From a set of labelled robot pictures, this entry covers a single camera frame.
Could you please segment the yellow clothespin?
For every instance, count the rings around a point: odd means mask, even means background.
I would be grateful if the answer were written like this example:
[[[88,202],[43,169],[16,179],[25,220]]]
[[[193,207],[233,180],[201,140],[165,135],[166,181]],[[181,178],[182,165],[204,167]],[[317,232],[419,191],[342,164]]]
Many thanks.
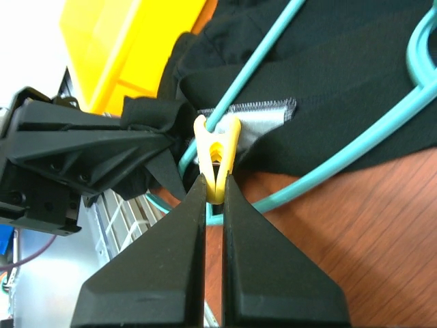
[[[199,171],[206,180],[207,201],[222,204],[225,199],[227,176],[232,173],[241,131],[239,119],[230,117],[229,129],[224,133],[206,130],[206,117],[200,115],[194,122]]]

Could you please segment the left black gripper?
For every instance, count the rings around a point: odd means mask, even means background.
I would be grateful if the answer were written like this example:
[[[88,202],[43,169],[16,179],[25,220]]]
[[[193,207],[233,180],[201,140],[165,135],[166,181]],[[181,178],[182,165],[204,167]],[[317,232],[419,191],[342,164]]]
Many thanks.
[[[1,129],[1,223],[59,236],[80,232],[81,195],[124,200],[157,183],[147,164],[174,139],[81,111],[32,87],[17,92]]]

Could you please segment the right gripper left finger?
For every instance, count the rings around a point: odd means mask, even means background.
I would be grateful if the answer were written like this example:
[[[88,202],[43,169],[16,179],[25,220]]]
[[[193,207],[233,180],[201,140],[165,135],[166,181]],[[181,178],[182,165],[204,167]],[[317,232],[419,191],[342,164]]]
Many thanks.
[[[206,180],[81,287],[74,325],[203,324]]]

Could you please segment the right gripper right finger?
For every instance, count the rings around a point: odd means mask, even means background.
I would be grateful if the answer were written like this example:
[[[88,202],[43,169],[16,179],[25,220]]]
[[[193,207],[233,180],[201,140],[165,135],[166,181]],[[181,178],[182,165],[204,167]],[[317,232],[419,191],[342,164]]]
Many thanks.
[[[225,185],[222,306],[225,325],[349,325],[346,297],[243,196]]]

